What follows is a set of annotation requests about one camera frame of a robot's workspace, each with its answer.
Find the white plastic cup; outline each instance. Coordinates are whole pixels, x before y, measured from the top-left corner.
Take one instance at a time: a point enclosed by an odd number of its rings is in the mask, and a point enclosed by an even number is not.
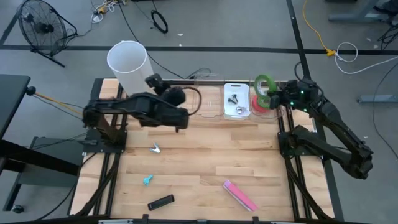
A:
[[[145,78],[154,74],[145,47],[135,41],[122,41],[111,48],[106,57],[108,66],[126,93],[150,92]]]

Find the blue clip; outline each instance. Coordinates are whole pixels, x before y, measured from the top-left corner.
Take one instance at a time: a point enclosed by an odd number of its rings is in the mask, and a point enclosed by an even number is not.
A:
[[[150,180],[151,180],[153,177],[154,177],[153,175],[149,175],[148,177],[145,177],[145,178],[144,178],[144,185],[145,185],[145,186],[148,186]]]

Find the concrete floor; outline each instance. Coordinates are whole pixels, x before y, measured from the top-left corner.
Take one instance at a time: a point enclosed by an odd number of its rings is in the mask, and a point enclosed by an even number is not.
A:
[[[21,1],[0,1],[0,31],[5,30]],[[59,13],[75,24],[82,34],[90,28],[90,0],[47,0]],[[303,45],[306,49],[321,49],[316,35],[302,19],[304,0],[293,0]],[[139,2],[149,14],[150,2]],[[379,45],[376,39],[388,29],[385,24],[347,24],[328,22],[328,13],[355,10],[358,4],[332,4],[309,0],[307,17],[323,34],[329,48],[340,42],[352,42],[358,49],[372,50]],[[138,38],[147,46],[223,46],[223,47],[278,47],[297,48],[285,1],[280,0],[164,0],[157,1],[159,11],[169,23],[169,33],[163,35],[150,29],[148,20],[130,4],[124,12]],[[121,40],[133,40],[118,8],[106,14],[104,20],[93,25],[85,37],[71,45],[112,46]],[[7,38],[6,45],[27,45],[16,24]],[[394,42],[388,50],[398,50]],[[0,73],[28,75],[31,85],[38,92],[61,101],[84,106],[88,101],[95,78],[112,77],[106,64],[107,51],[63,51],[55,58],[65,65],[58,65],[26,50],[0,50]],[[150,52],[163,66],[183,76],[200,67],[211,68],[213,73],[225,78],[250,78],[259,73],[269,73],[276,80],[294,78],[293,67],[299,61],[298,54],[271,54],[252,52]],[[330,101],[339,108],[346,124],[374,151],[374,168],[367,180],[356,180],[345,174],[338,164],[334,171],[338,193],[346,221],[366,223],[394,223],[398,206],[397,159],[376,134],[372,123],[371,105],[359,105],[355,99],[362,94],[373,94],[382,76],[394,62],[374,67],[357,75],[341,73],[334,59],[326,55],[307,54],[311,76],[323,88]],[[355,71],[392,56],[359,56],[355,63],[342,65]],[[164,78],[174,78],[160,67],[154,71]],[[393,71],[380,87],[379,93],[396,93],[397,70]],[[395,138],[397,121],[396,105],[377,105],[376,123],[380,132],[392,147],[398,146]],[[21,145],[29,145],[34,136],[68,138],[83,132],[81,123],[66,114],[45,105],[35,98],[22,101],[5,139]],[[328,142],[339,144],[330,133]],[[12,172],[0,176],[0,203],[3,204],[16,177]],[[69,189],[56,187],[24,186],[17,203],[26,211],[16,215],[0,212],[0,222],[33,220],[47,213],[61,201]],[[51,217],[64,217],[69,201]]]

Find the black usb stick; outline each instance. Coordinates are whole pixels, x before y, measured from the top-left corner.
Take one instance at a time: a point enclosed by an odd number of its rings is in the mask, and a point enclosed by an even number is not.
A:
[[[159,200],[149,203],[148,209],[149,209],[149,211],[152,211],[152,210],[155,210],[156,208],[159,208],[161,206],[167,205],[168,203],[172,203],[172,202],[174,202],[174,196],[168,195],[164,198],[161,198]]]

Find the green ring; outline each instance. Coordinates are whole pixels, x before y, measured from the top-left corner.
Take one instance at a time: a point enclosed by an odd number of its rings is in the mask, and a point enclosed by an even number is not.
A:
[[[263,81],[266,81],[268,83],[268,91],[271,93],[277,90],[277,86],[275,84],[274,79],[271,78],[269,75],[259,75],[256,77],[254,81],[254,91],[258,96],[257,103],[262,108],[269,109],[269,103],[266,103],[265,101],[269,101],[270,98],[265,91],[261,90],[261,83]]]

